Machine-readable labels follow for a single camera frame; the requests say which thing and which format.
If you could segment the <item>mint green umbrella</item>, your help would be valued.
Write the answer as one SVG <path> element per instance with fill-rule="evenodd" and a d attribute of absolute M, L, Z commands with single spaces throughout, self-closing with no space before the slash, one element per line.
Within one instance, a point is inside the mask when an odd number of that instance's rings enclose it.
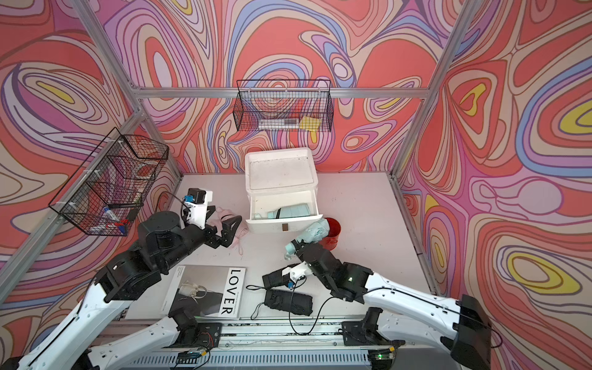
<path fill-rule="evenodd" d="M 330 226 L 327 219 L 322 218 L 314 222 L 285 246 L 285 260 L 291 260 L 302 245 L 321 241 L 328 236 L 329 231 Z"/>
<path fill-rule="evenodd" d="M 306 203 L 295 204 L 278 208 L 275 211 L 269 211 L 264 214 L 256 213 L 254 220 L 274 220 L 285 218 L 298 218 L 311 216 L 311 211 Z"/>

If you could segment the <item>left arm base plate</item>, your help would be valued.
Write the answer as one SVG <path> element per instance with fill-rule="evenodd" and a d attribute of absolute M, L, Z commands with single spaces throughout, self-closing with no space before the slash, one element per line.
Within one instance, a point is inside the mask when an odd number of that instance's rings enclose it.
<path fill-rule="evenodd" d="M 217 348 L 220 343 L 222 324 L 220 322 L 198 322 L 183 329 L 176 342 L 177 347 Z"/>

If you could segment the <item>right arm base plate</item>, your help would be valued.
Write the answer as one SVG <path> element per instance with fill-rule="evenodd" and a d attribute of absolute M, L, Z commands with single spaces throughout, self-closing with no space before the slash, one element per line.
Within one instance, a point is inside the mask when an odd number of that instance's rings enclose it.
<path fill-rule="evenodd" d="M 342 322 L 338 333 L 343 338 L 345 346 L 389 346 L 400 348 L 406 344 L 405 340 L 389 340 L 381 336 L 374 329 L 365 327 L 363 322 Z"/>

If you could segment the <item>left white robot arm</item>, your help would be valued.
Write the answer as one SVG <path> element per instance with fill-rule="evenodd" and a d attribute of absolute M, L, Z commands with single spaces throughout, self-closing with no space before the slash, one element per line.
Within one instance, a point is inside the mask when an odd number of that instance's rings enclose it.
<path fill-rule="evenodd" d="M 101 268 L 80 303 L 58 327 L 25 356 L 7 359 L 3 369 L 119 369 L 158 348 L 174 344 L 197 322 L 185 308 L 105 349 L 92 343 L 121 312 L 160 282 L 185 257 L 202 245 L 229 247 L 242 222 L 223 220 L 222 228 L 181 225 L 180 215 L 160 211 L 140 223 L 137 240 Z"/>

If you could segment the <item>white three-drawer cabinet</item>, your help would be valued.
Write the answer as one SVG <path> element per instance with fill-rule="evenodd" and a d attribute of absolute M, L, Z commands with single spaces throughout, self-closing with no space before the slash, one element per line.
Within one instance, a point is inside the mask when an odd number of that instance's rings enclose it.
<path fill-rule="evenodd" d="M 250 202 L 246 223 L 254 234 L 303 231 L 323 218 L 317 202 L 319 179 L 315 162 L 306 147 L 247 154 L 245 185 Z M 311 216 L 254 220 L 256 213 L 295 204 L 307 204 Z M 282 224 L 288 224 L 288 231 L 282 231 Z"/>

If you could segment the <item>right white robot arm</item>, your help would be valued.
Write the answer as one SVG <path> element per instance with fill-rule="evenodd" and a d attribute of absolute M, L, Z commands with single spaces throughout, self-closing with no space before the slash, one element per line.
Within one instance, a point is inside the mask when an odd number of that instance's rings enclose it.
<path fill-rule="evenodd" d="M 457 363 L 469 369 L 491 368 L 495 330 L 475 297 L 454 299 L 417 291 L 370 268 L 341 262 L 318 243 L 296 243 L 288 255 L 300 260 L 289 273 L 293 282 L 313 275 L 334 298 L 402 314 L 431 328 L 438 333 L 436 342 Z"/>

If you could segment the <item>black umbrella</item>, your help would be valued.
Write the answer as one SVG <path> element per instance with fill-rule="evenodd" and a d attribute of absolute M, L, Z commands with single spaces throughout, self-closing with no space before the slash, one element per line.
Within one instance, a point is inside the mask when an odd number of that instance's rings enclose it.
<path fill-rule="evenodd" d="M 313 298 L 310 295 L 295 293 L 294 291 L 267 290 L 265 300 L 254 309 L 251 320 L 258 317 L 262 305 L 275 311 L 310 316 L 313 311 Z"/>
<path fill-rule="evenodd" d="M 288 265 L 286 268 L 280 268 L 262 277 L 264 289 L 277 288 L 285 286 L 293 289 L 297 282 L 291 278 L 291 269 L 296 267 L 296 264 Z"/>

